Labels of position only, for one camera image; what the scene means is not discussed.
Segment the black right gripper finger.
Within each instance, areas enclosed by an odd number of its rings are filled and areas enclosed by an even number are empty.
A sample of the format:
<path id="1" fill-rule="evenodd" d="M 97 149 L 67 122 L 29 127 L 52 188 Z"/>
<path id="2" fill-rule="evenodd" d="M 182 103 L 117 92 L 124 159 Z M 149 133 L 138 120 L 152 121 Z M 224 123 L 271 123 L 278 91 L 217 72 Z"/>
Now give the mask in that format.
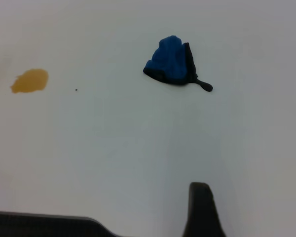
<path id="1" fill-rule="evenodd" d="M 192 182 L 189 186 L 185 237 L 224 237 L 214 195 L 206 183 Z"/>

